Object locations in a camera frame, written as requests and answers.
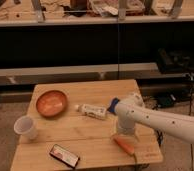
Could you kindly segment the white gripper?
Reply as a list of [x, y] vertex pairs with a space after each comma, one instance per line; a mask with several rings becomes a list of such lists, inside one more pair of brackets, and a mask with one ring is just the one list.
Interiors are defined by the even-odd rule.
[[136, 137], [134, 128], [124, 129], [119, 124], [116, 124], [116, 132], [112, 135], [112, 138], [122, 138], [127, 141]]

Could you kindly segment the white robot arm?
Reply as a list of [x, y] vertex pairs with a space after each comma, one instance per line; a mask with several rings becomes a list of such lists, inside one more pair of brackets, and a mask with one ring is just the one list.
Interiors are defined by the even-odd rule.
[[116, 131], [120, 134], [134, 134], [139, 123], [194, 145], [193, 116], [148, 109], [135, 92], [123, 99], [114, 98], [108, 110], [117, 116]]

